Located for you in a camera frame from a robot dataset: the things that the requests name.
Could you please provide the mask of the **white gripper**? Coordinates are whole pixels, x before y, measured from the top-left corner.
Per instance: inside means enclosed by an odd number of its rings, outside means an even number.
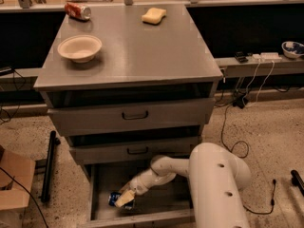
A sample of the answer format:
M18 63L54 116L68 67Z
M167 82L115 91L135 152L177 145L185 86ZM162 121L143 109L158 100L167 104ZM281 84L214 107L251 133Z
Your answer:
M123 193L115 201L115 206L123 207L124 205L127 205L129 202L132 202L134 200L135 194L139 196L143 195L150 188L154 186L165 185L168 182L172 181L175 177L176 175L174 173L160 176L151 168L144 170L140 174L136 175L131 181L127 182L119 190L119 192Z

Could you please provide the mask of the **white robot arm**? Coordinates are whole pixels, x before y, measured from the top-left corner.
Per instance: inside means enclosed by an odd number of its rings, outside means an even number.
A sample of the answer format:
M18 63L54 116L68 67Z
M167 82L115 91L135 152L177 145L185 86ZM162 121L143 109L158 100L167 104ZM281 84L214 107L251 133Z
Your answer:
M244 160L210 142L197 145L187 159L154 157L120 190L114 205L123 207L177 175L188 179L198 228L250 228L239 191L249 185L251 171Z

